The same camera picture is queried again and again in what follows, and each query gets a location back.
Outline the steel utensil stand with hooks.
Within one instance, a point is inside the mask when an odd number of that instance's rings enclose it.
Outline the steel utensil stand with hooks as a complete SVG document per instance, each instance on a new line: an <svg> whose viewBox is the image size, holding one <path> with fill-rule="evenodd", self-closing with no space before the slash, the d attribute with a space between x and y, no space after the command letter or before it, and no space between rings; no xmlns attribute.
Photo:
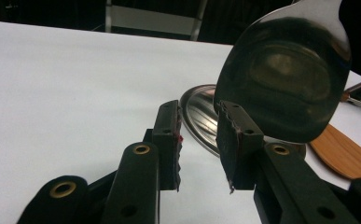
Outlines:
<svg viewBox="0 0 361 224"><path fill-rule="evenodd" d="M216 143L218 115L214 108L215 85L196 86L181 99L183 124L191 136L216 157L220 157Z"/></svg>

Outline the wooden rice paddle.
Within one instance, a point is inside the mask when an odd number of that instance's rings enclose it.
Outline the wooden rice paddle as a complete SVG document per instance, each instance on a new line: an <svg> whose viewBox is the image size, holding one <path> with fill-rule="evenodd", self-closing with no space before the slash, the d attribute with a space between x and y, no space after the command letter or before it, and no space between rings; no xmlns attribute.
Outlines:
<svg viewBox="0 0 361 224"><path fill-rule="evenodd" d="M361 178L361 146L328 124L310 146L320 160L337 174L347 178Z"/></svg>

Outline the metal chair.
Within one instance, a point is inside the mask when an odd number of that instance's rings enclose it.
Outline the metal chair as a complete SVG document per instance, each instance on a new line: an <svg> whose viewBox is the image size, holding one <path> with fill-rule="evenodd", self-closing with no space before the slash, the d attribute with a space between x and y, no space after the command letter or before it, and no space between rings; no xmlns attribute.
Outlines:
<svg viewBox="0 0 361 224"><path fill-rule="evenodd" d="M106 0L104 29L111 33L114 28L134 29L161 34L182 35L197 41L202 18L208 0L197 0L198 9L193 16L180 16L132 7L122 7Z"/></svg>

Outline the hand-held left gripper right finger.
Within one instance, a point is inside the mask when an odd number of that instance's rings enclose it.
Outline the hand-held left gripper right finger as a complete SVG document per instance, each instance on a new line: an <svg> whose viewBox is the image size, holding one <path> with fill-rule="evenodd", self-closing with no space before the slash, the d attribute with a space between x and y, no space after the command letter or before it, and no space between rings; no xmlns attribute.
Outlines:
<svg viewBox="0 0 361 224"><path fill-rule="evenodd" d="M264 133L240 105L219 103L216 143L230 192L255 188L254 156L263 148L263 138Z"/></svg>

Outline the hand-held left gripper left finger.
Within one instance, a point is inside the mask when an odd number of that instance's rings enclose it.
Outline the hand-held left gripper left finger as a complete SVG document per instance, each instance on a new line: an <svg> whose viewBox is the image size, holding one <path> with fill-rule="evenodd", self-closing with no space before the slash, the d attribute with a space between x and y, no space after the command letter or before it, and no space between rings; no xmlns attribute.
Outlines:
<svg viewBox="0 0 361 224"><path fill-rule="evenodd" d="M152 143L159 149L161 190L178 190L180 186L179 158L183 141L181 125L182 117L177 100L160 106L152 131Z"/></svg>

